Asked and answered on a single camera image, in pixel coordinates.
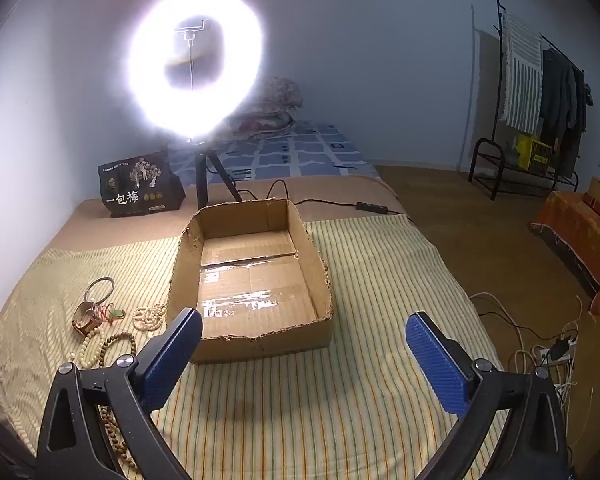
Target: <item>yellow striped fabric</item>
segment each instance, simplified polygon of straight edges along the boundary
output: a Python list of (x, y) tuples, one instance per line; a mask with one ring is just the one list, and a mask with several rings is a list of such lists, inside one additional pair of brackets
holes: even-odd
[[(472, 357), (498, 363), (466, 294), (405, 216), (311, 222), (307, 230), (331, 272), (333, 341), (257, 361), (187, 365), (152, 417), (196, 480), (415, 478), (455, 421), (404, 343), (404, 323), (418, 310)], [(110, 301), (129, 313), (163, 303), (176, 248), (177, 238), (167, 238), (51, 250), (27, 271), (0, 320), (0, 407), (32, 450), (56, 368), (80, 345), (70, 319), (86, 284), (114, 277)], [(132, 330), (130, 314), (103, 336), (121, 330)], [(134, 332), (138, 348), (155, 335)], [(107, 364), (128, 342), (117, 345)], [(468, 478), (479, 478), (503, 423), (497, 416)]]

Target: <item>blue gripper pad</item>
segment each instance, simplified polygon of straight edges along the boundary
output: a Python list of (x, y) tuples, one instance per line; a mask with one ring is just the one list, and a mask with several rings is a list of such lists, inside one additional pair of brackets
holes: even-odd
[(411, 314), (404, 329), (407, 345), (447, 413), (464, 415), (469, 408), (467, 379), (429, 326)]
[[(193, 351), (202, 338), (202, 316), (197, 310), (185, 309), (162, 335), (149, 339), (138, 355), (138, 375), (134, 390), (146, 413), (160, 410), (173, 391)], [(142, 353), (152, 355), (143, 363)]]

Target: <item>tripod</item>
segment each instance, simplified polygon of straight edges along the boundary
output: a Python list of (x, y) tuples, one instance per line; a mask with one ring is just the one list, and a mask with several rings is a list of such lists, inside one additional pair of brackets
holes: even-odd
[[(191, 77), (191, 91), (195, 90), (194, 77), (193, 77), (193, 41), (196, 39), (197, 32), (200, 32), (201, 30), (205, 30), (205, 23), (206, 23), (206, 20), (202, 20), (202, 25), (197, 25), (195, 27), (181, 27), (181, 28), (177, 29), (177, 32), (184, 32), (184, 39), (185, 39), (185, 41), (187, 41), (187, 43), (189, 43), (189, 73), (190, 73), (190, 77)], [(235, 188), (234, 180), (226, 172), (226, 170), (225, 170), (224, 166), (222, 165), (222, 162), (220, 162), (220, 159), (218, 158), (218, 154), (215, 152), (215, 150), (213, 150), (212, 148), (207, 148), (205, 146), (205, 143), (197, 144), (196, 149), (197, 149), (197, 153), (196, 153), (195, 165), (196, 165), (196, 193), (198, 196), (198, 209), (202, 209), (209, 202), (208, 185), (206, 182), (206, 168), (207, 168), (206, 160), (207, 159), (209, 159), (209, 161), (211, 161), (211, 164), (213, 165), (213, 167), (216, 168), (218, 175), (220, 175), (220, 178), (224, 182), (224, 185), (227, 186), (227, 189), (229, 190), (229, 192), (231, 192), (231, 194), (235, 198), (236, 202), (241, 202), (242, 197), (240, 196), (240, 193), (238, 193), (238, 190)]]

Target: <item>orange cloth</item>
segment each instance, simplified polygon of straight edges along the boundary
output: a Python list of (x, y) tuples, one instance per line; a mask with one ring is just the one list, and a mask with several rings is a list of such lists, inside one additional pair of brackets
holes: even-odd
[[(582, 197), (582, 193), (552, 192), (531, 228), (541, 231), (549, 227), (571, 248), (600, 286), (600, 216)], [(593, 317), (600, 316), (600, 290), (589, 310)]]

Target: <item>power strip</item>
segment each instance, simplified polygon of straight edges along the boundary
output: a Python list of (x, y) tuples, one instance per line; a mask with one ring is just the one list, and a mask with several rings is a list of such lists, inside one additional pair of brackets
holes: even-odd
[(556, 359), (555, 361), (551, 359), (550, 355), (548, 355), (549, 349), (542, 348), (538, 352), (540, 354), (540, 362), (546, 364), (547, 366), (556, 366), (568, 363), (569, 361), (571, 361), (571, 359), (573, 359), (573, 354), (576, 349), (576, 343), (577, 341), (575, 339), (569, 339), (569, 350), (567, 350), (567, 353), (565, 355), (563, 355), (559, 359)]

